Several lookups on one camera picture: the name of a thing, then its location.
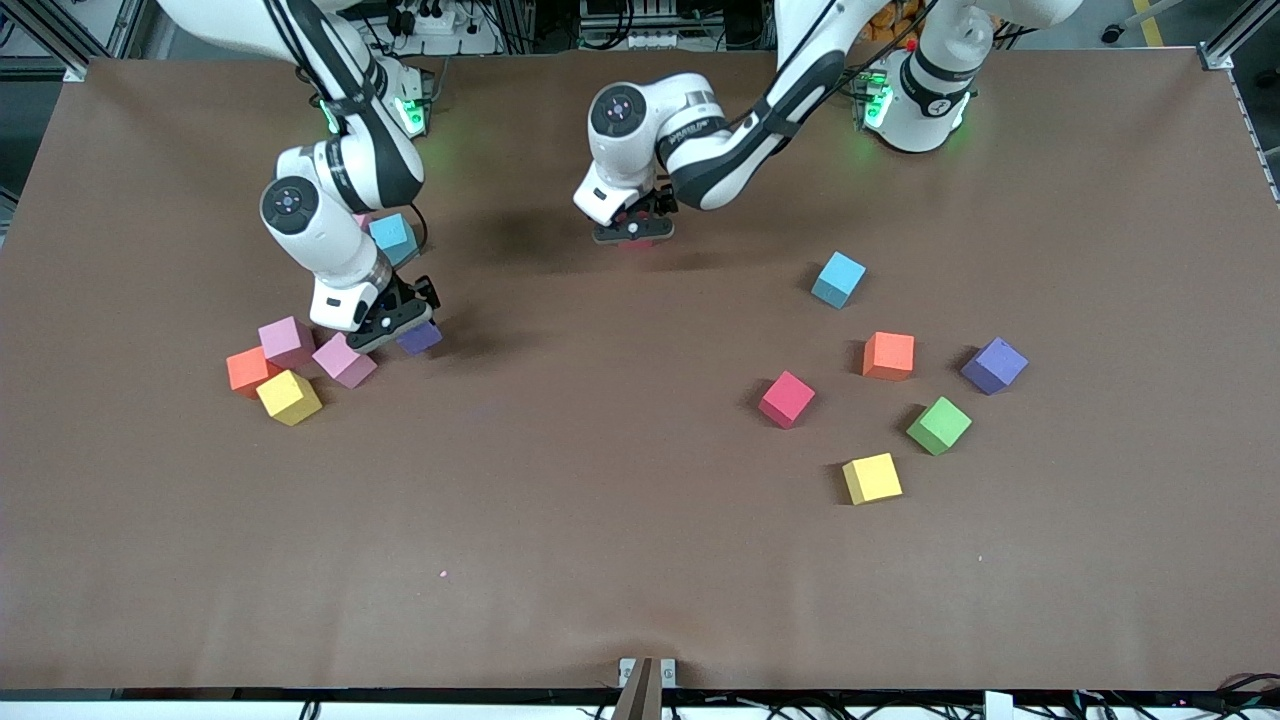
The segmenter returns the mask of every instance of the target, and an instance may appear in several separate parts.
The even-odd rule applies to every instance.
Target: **green cube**
[[[973,420],[951,404],[946,397],[940,397],[929,405],[920,416],[906,429],[915,442],[933,455],[942,455],[960,439],[960,436],[969,429]]]

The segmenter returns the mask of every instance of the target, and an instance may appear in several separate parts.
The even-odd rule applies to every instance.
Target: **orange object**
[[[280,368],[266,361],[261,345],[227,359],[227,378],[232,389],[250,400],[257,400],[257,386],[279,374]]]
[[[884,5],[878,13],[872,15],[872,27],[887,28],[893,24],[893,6]]]
[[[915,368],[915,338],[876,333],[863,350],[863,374],[881,380],[905,380]]]

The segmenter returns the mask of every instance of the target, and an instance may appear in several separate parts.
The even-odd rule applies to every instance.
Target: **cube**
[[[369,223],[369,234],[374,237],[374,242],[396,268],[417,258],[417,238],[413,237],[413,228],[399,213]]]
[[[854,460],[845,465],[844,470],[845,483],[849,486],[849,496],[854,498],[854,505],[902,495],[897,469],[893,468],[893,456],[888,452]]]
[[[440,328],[434,322],[426,322],[396,338],[397,345],[410,355],[421,355],[435,343],[444,340]]]
[[[827,305],[840,310],[849,302],[849,296],[854,293],[854,288],[858,287],[864,274],[867,274],[867,268],[836,252],[818,274],[818,282],[813,283],[813,293]]]
[[[320,346],[311,356],[330,378],[338,380],[346,388],[355,388],[369,377],[378,363],[367,355],[361,355],[347,345],[347,336],[338,333],[329,338],[329,342]]]
[[[262,341],[266,359],[285,370],[306,365],[307,360],[311,360],[311,354],[316,351],[311,328],[292,315],[280,318],[270,325],[262,325],[257,329],[257,338]]]
[[[293,370],[284,370],[260,384],[257,397],[262,401],[262,407],[266,407],[268,415],[291,427],[323,407],[311,383]]]
[[[863,375],[905,380],[915,368],[915,338],[909,334],[873,333],[863,350]]]
[[[778,379],[773,380],[769,389],[760,398],[760,413],[782,429],[790,429],[795,424],[800,411],[813,400],[813,388],[800,382],[800,378],[783,370]]]
[[[257,388],[280,374],[280,368],[268,361],[262,346],[232,355],[227,359],[227,378],[232,389],[250,400],[257,400]]]
[[[940,397],[929,405],[920,416],[906,429],[915,442],[932,455],[942,455],[960,439],[973,420],[951,404],[946,397]]]
[[[996,395],[1012,384],[1025,368],[1027,359],[1005,342],[1005,338],[997,337],[965,363],[960,374],[969,378],[969,382],[978,386],[982,392]]]

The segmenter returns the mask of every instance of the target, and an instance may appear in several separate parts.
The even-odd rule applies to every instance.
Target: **yellow cube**
[[[893,456],[888,452],[845,465],[845,482],[849,484],[854,505],[902,495],[902,486],[897,482],[897,469],[893,468]]]
[[[293,370],[284,370],[257,386],[257,397],[266,414],[285,425],[297,425],[323,407],[311,383]]]

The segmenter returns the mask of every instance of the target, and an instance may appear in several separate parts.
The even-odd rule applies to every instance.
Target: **black circular joint cap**
[[[319,209],[320,192],[303,177],[280,178],[262,192],[262,222],[284,234],[305,231]]]
[[[640,90],[630,85],[605,87],[591,105],[591,128],[605,137],[626,137],[644,123]]]

